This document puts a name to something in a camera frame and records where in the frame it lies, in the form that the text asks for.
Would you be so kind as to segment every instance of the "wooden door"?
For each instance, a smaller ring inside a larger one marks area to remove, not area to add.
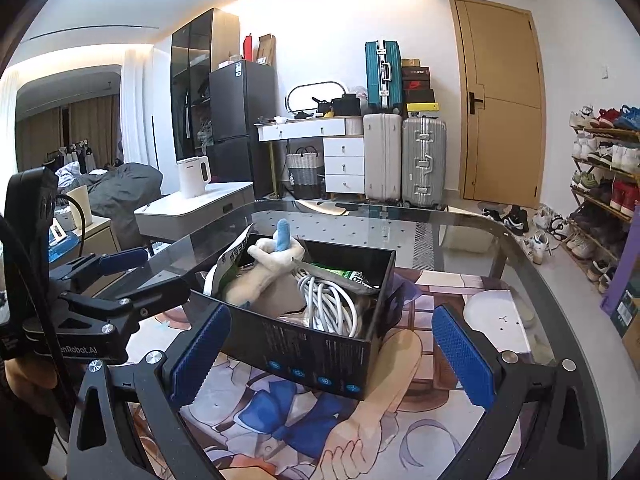
[[[452,0],[461,55],[463,197],[536,207],[544,83],[530,12]]]

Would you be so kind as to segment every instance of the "gray bedding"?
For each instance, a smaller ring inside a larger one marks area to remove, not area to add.
[[[145,244],[133,212],[158,200],[161,184],[162,173],[156,168],[130,162],[102,175],[81,175],[59,191],[86,185],[91,212],[111,219],[111,229],[125,250]]]

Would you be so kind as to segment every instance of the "refrigerator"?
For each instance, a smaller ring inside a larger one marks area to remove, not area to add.
[[[258,118],[276,113],[276,74],[272,66],[247,60],[209,75],[213,167],[219,182],[254,183],[254,195],[272,192],[269,147],[258,142]]]

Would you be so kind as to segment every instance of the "anime illustration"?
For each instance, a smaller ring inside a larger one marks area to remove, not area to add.
[[[396,269],[410,293],[387,333],[366,400],[318,392],[220,354],[194,403],[180,410],[196,441],[227,480],[436,479],[475,428],[471,405],[434,345],[431,315],[445,302],[461,311],[497,280]],[[188,326],[181,308],[145,321],[130,358]],[[172,479],[140,407],[134,421],[156,473]],[[517,424],[491,478],[505,475],[520,447]]]

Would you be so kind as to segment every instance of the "black door handle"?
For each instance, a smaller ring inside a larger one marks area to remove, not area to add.
[[[476,94],[469,92],[469,113],[476,114],[476,103],[484,103],[484,99],[476,99]]]

